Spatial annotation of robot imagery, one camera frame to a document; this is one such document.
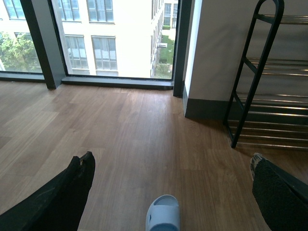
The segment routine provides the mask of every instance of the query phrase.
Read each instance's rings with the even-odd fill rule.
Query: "fuzzy black fabric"
[[[95,171],[87,152],[63,172],[0,216],[1,231],[76,231]]]
[[[262,159],[254,171],[253,194],[272,231],[308,231],[308,185]]]

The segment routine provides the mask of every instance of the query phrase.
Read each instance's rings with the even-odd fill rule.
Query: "white building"
[[[69,74],[154,76],[163,26],[163,0],[52,3]],[[0,31],[12,38],[18,33],[29,33],[19,0],[0,0],[0,15]]]

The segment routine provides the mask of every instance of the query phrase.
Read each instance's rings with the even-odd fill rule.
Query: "dark gray baseboard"
[[[199,100],[190,99],[187,97],[186,89],[183,91],[183,108],[186,118],[191,119],[217,119],[223,120],[226,110],[227,101],[215,101],[215,100]],[[251,111],[257,112],[257,114],[249,113],[246,121],[256,122],[270,122],[280,124],[295,124],[295,125],[308,125],[308,119],[306,112],[300,112],[303,116],[281,116],[281,115],[263,115],[258,112],[265,113],[277,113],[277,114],[298,114],[298,110],[292,109],[267,109],[267,108],[251,108]],[[231,107],[229,114],[229,120],[239,120],[241,117],[241,110],[237,103],[234,103]]]
[[[159,80],[121,79],[121,78],[97,78],[97,77],[65,77],[64,84],[99,86],[111,88],[134,88],[146,90],[171,90],[173,82]]]
[[[1,81],[45,83],[43,74],[0,72]]]
[[[227,101],[189,99],[184,87],[183,108],[186,118],[223,120],[227,105]]]

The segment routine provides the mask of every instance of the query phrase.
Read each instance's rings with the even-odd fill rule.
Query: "light blue slipper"
[[[172,195],[162,195],[149,207],[145,222],[146,231],[180,231],[180,208]]]

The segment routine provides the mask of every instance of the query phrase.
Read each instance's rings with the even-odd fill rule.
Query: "green foliage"
[[[169,39],[169,36],[162,36],[162,43],[167,43],[167,48],[160,49],[159,62],[162,64],[173,64],[174,41]]]
[[[26,34],[13,39],[8,33],[0,32],[0,58],[6,71],[41,71],[33,41]]]
[[[163,26],[163,30],[170,30],[170,26]]]
[[[169,64],[158,64],[155,69],[154,78],[171,78],[172,73],[169,70]]]

